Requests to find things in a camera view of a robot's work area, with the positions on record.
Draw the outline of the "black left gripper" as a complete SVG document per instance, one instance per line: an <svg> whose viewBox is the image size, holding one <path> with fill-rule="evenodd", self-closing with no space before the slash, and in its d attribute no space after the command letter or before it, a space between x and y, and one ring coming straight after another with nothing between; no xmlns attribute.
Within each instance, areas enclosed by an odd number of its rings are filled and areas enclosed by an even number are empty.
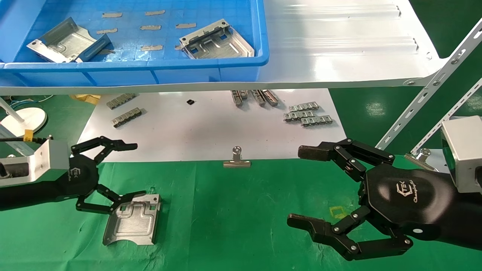
<svg viewBox="0 0 482 271"><path fill-rule="evenodd" d="M103 146L93 160L80 154L82 152ZM99 165L112 151L132 151L138 148L136 143L125 143L123 140L111 140L107 137L94 139L71 146L72 157L69 158L70 168L59 178L59 188L63 197L78 198L76 209L81 212L95 214L112 214L119 206L131 202L135 197L144 196L145 190L131 192L126 195L118 195L108 187L98 184ZM86 203L85 199L94 190L103 197L109 199L112 204L104 206L100 204Z"/></svg>

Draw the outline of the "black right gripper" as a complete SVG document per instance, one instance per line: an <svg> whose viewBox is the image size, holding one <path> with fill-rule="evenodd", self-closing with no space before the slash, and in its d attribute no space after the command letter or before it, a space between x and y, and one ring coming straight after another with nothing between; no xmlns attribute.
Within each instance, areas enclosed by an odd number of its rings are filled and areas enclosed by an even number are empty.
<svg viewBox="0 0 482 271"><path fill-rule="evenodd" d="M448 174L395 168L391 166L394 155L350 138L323 141L318 146L302 145L298 157L333 161L354 181L365 180L368 207L359 207L334 225L298 214L287 218L288 226L307 231L312 242L332 247L345 260L402 255L413 246L405 235L424 241L453 241L456 230L451 218L456 188ZM361 161L376 167L367 171ZM348 233L366 220L389 238L351 240Z"/></svg>

